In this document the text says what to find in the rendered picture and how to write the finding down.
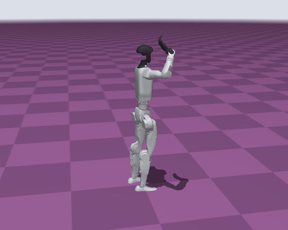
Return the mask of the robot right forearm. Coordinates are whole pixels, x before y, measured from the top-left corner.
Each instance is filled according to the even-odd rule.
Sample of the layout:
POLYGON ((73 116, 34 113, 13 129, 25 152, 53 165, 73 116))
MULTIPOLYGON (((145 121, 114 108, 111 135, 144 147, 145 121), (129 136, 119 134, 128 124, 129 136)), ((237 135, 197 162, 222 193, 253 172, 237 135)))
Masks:
POLYGON ((173 50, 174 53, 170 54, 168 52, 168 56, 166 59, 166 63, 161 71, 162 74, 166 74, 168 70, 171 70, 173 68, 173 62, 174 62, 174 56, 175 56, 175 50, 173 50))

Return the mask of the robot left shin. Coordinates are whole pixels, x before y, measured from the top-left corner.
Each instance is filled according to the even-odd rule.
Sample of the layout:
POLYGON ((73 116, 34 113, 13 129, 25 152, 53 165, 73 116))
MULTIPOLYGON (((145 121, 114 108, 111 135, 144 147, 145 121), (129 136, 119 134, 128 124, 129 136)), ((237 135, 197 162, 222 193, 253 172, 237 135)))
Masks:
MULTIPOLYGON (((131 146, 130 146, 131 148, 131 146)), ((133 153, 132 151, 130 152, 130 165, 132 166, 132 177, 133 179, 137 178, 137 173, 139 169, 139 153, 133 153)))

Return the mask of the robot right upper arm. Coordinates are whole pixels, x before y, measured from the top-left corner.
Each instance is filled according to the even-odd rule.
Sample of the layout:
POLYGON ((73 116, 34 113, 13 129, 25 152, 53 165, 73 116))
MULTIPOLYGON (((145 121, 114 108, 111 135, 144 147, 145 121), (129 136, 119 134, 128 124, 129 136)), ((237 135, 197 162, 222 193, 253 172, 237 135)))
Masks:
POLYGON ((152 79, 168 79, 172 75, 171 71, 168 70, 166 74, 162 74, 159 70, 151 70, 147 69, 143 71, 142 77, 147 79, 147 80, 152 80, 152 79))

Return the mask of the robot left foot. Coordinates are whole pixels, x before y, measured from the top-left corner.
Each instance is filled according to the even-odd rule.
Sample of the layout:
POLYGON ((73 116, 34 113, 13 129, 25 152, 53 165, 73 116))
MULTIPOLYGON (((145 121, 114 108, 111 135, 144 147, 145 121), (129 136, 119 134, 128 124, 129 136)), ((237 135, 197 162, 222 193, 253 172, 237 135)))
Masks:
POLYGON ((129 184, 132 184, 132 183, 135 183, 135 182, 140 181, 140 179, 141 179, 140 176, 137 176, 136 179, 133 179, 133 177, 132 177, 132 178, 129 178, 129 179, 128 179, 128 183, 129 183, 129 184))

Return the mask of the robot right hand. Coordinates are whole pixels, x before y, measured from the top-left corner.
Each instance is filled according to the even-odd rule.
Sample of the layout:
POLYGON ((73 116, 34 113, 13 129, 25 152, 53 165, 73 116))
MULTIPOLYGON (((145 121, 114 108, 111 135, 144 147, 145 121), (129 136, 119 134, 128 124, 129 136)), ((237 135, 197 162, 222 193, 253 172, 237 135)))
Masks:
POLYGON ((159 39, 158 39, 158 43, 159 43, 159 45, 161 46, 161 48, 162 48, 164 51, 166 51, 166 54, 168 54, 168 52, 169 52, 170 54, 173 54, 174 51, 173 51, 171 48, 168 48, 168 47, 163 43, 163 41, 161 40, 161 37, 162 37, 162 36, 160 36, 159 39))

